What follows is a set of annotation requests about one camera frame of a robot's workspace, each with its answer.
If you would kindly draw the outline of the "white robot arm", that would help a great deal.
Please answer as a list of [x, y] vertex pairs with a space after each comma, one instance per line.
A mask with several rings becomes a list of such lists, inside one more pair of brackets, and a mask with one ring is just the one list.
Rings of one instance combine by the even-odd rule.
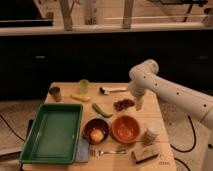
[[128, 89], [133, 97], [141, 99], [147, 90], [163, 100], [177, 105], [210, 130], [202, 171], [213, 171], [213, 96], [195, 91], [157, 75], [159, 66], [148, 59], [132, 67]]

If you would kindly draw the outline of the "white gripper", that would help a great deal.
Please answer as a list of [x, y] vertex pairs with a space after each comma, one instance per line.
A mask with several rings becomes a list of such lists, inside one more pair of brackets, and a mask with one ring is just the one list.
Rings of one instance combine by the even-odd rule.
[[142, 109], [143, 105], [143, 96], [146, 93], [146, 90], [142, 87], [139, 87], [135, 82], [131, 81], [128, 85], [128, 90], [131, 93], [131, 95], [135, 98], [135, 109], [137, 111]]

